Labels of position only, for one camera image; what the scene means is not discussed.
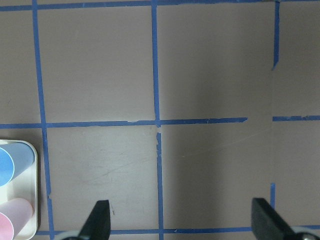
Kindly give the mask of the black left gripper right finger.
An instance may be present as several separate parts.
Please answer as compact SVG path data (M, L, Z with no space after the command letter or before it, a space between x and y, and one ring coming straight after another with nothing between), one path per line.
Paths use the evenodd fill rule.
M307 227L291 227L264 199L251 201L251 230L257 240L318 240L320 235Z

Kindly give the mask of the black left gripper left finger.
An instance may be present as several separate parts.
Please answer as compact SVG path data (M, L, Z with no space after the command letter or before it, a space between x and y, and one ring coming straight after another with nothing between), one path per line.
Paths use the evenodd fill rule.
M87 220L79 231L66 231L60 240L108 240L111 235L111 214L109 200L95 203Z

